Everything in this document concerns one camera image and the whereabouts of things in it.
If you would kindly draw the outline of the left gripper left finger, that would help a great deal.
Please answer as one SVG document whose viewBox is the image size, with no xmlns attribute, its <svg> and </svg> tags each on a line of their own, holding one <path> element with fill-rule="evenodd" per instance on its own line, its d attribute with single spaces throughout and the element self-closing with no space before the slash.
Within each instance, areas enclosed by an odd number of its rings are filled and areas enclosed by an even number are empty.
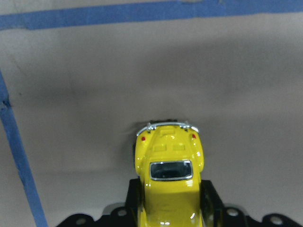
<svg viewBox="0 0 303 227">
<path fill-rule="evenodd" d="M 131 179 L 125 201 L 127 227 L 144 226 L 144 193 L 139 178 Z"/>
</svg>

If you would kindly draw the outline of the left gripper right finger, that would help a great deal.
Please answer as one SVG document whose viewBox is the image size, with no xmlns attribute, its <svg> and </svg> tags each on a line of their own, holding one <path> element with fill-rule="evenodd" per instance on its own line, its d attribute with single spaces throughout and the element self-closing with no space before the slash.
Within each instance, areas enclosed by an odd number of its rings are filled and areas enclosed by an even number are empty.
<svg viewBox="0 0 303 227">
<path fill-rule="evenodd" d="M 210 180 L 202 180 L 200 205 L 206 227 L 223 226 L 224 205 Z"/>
</svg>

